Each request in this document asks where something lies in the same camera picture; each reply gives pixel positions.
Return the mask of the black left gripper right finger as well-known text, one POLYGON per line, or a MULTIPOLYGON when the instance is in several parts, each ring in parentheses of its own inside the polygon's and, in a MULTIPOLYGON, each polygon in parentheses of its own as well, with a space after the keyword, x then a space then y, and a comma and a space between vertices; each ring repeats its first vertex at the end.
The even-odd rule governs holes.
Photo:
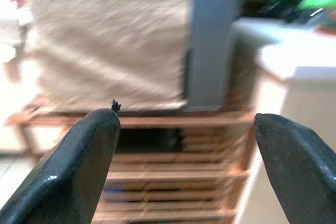
POLYGON ((256 114, 256 141, 289 223, 335 223, 335 152, 312 129, 256 114))

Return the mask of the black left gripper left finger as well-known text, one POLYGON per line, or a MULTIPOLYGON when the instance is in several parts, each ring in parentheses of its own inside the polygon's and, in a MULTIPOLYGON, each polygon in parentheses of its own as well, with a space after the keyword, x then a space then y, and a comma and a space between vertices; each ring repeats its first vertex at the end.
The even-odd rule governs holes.
POLYGON ((121 105, 74 124, 1 209, 1 223, 91 223, 120 134, 121 105))

